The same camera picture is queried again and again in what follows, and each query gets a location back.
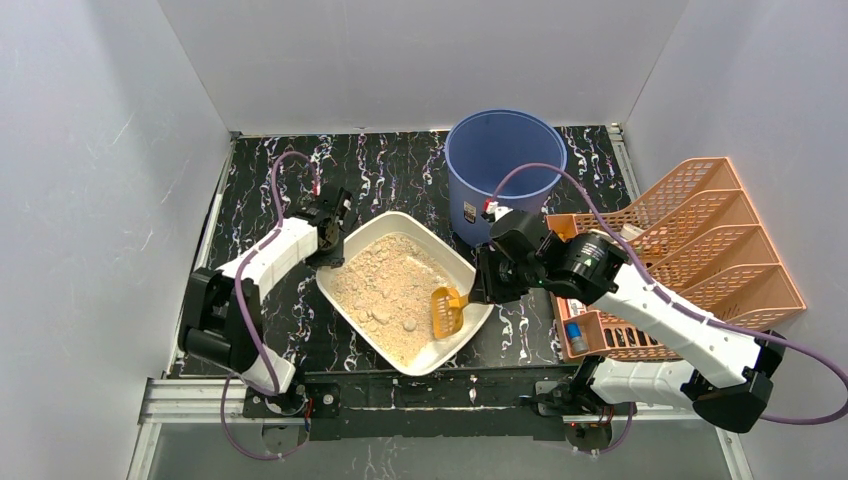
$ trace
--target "white plastic tray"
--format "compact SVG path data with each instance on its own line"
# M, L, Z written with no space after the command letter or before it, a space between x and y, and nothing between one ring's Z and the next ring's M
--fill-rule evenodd
M424 225L421 225L405 213L386 212L359 227L345 240L345 257L353 258L354 255L362 251L365 247L390 233L401 233L414 240L447 271L448 276L450 276L451 281L456 285L460 294L471 290L471 285L474 283L474 268L439 237L427 230ZM426 375L445 363L471 340L471 337L477 333L477 330L480 330L483 322L486 321L486 318L492 313L492 308L494 308L491 305L468 305L462 311L462 330L442 340L433 340L421 349L421 352L410 365L402 365L396 359L386 354L371 336L368 335L368 332L360 328L336 301L333 294L333 280L337 272L338 270L330 268L321 268L318 270L316 279L321 293L330 300L333 307L350 323L350 326L353 327L357 334L367 340L374 347L374 350L377 350L377 353L388 360L397 371L405 375Z

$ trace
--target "marble surface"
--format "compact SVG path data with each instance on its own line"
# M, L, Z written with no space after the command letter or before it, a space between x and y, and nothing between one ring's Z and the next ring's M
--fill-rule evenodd
M602 126L557 129L567 151L567 171L589 191L601 211L629 204L624 180ZM323 183L354 193L357 227L387 210L412 215L469 261L470 249L451 232L448 219L447 132L315 135L243 138L237 141L215 225L208 266L215 267L253 246L273 225L270 166L287 150L312 156ZM310 188L303 162L282 167L278 188L284 202ZM588 211L570 185L560 183L543 211ZM388 363L332 308L318 290L315 272L293 269L263 304L266 343L306 371L389 369ZM546 365L561 361L547 293L496 306L480 332L446 367ZM177 361L172 376L218 375L213 365L191 357Z

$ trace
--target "litter scoop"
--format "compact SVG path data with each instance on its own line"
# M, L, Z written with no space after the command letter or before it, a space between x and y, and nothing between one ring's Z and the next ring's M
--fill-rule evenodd
M442 339L462 330L462 309L468 295L459 296L453 287L439 287L430 296L433 310L433 335Z

